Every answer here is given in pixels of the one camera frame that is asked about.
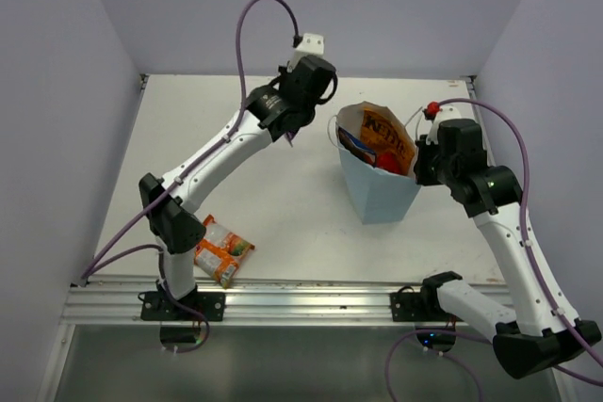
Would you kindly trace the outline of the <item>red gummy candy bag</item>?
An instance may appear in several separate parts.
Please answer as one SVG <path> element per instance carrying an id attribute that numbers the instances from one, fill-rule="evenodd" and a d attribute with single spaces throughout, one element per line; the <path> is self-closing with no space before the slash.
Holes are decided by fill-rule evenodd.
<path id="1" fill-rule="evenodd" d="M 375 160 L 375 167 L 393 174 L 403 174 L 402 167 L 393 153 L 378 154 Z"/>

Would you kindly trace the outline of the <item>light blue paper bag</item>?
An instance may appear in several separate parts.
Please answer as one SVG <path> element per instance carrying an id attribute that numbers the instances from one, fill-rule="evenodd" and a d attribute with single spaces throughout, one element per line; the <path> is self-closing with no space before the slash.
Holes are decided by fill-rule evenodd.
<path id="1" fill-rule="evenodd" d="M 413 171 L 417 149 L 406 175 L 393 174 L 372 167 L 345 150 L 338 142 L 336 127 L 339 126 L 360 139 L 366 108 L 396 117 L 388 107 L 370 102 L 345 105 L 329 120 L 327 137 L 338 149 L 350 202 L 361 223 L 377 225 L 400 222 L 409 211 L 419 191 Z"/>

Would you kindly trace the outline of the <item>yellow Kettle chips bag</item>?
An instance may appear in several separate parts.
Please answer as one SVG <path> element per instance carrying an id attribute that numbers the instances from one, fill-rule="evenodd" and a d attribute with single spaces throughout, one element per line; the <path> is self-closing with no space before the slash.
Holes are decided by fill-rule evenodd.
<path id="1" fill-rule="evenodd" d="M 393 153 L 402 167 L 403 175 L 409 172 L 416 148 L 405 127 L 395 116 L 366 108 L 360 129 L 360 140 L 377 155 Z"/>

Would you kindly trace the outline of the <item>orange snack packet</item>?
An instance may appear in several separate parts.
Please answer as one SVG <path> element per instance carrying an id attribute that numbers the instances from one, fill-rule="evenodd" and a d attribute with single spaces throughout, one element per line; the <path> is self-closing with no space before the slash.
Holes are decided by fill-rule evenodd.
<path id="1" fill-rule="evenodd" d="M 227 289 L 255 245 L 218 223 L 211 215 L 204 219 L 203 225 L 205 235 L 196 247 L 194 263 Z"/>

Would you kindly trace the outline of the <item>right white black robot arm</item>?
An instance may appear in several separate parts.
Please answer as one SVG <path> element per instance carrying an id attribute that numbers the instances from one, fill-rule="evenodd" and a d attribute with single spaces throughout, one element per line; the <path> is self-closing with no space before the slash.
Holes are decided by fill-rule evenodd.
<path id="1" fill-rule="evenodd" d="M 425 316 L 461 318 L 492 344 L 513 378 L 568 362 L 601 340 L 596 322 L 582 319 L 563 295 L 535 238 L 523 238 L 522 190 L 510 169 L 488 164 L 475 121 L 435 120 L 418 141 L 415 173 L 420 185 L 448 187 L 464 207 L 495 255 L 513 301 L 506 308 L 450 271 L 422 283 Z"/>

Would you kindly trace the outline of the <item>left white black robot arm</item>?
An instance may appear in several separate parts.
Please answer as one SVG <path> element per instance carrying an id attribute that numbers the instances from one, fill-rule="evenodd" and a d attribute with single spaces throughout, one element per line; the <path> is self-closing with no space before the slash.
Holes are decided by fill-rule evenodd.
<path id="1" fill-rule="evenodd" d="M 335 66 L 319 56 L 302 57 L 292 71 L 255 88 L 211 143 L 178 169 L 139 181 L 143 213 L 161 247 L 162 307 L 174 319 L 190 317 L 196 307 L 194 251 L 206 227 L 196 212 L 208 195 L 237 167 L 281 137 L 312 122 L 324 93 L 337 85 Z"/>

